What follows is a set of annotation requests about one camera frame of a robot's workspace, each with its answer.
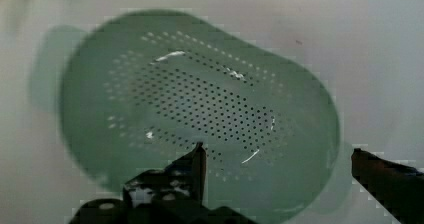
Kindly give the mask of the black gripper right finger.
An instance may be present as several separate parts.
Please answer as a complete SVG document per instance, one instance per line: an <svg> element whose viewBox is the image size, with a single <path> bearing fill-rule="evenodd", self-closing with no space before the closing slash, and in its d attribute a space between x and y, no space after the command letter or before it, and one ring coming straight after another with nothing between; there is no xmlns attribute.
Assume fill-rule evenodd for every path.
<svg viewBox="0 0 424 224"><path fill-rule="evenodd" d="M351 175L401 224L423 224L424 180L416 168L355 148Z"/></svg>

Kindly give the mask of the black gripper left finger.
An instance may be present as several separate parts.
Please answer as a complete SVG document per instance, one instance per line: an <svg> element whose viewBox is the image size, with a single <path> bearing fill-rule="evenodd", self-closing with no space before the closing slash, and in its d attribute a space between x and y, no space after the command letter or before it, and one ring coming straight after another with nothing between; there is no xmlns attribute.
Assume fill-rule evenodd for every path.
<svg viewBox="0 0 424 224"><path fill-rule="evenodd" d="M257 224L227 206L203 205L206 152L198 142L163 169L123 184L122 197L84 203L69 224Z"/></svg>

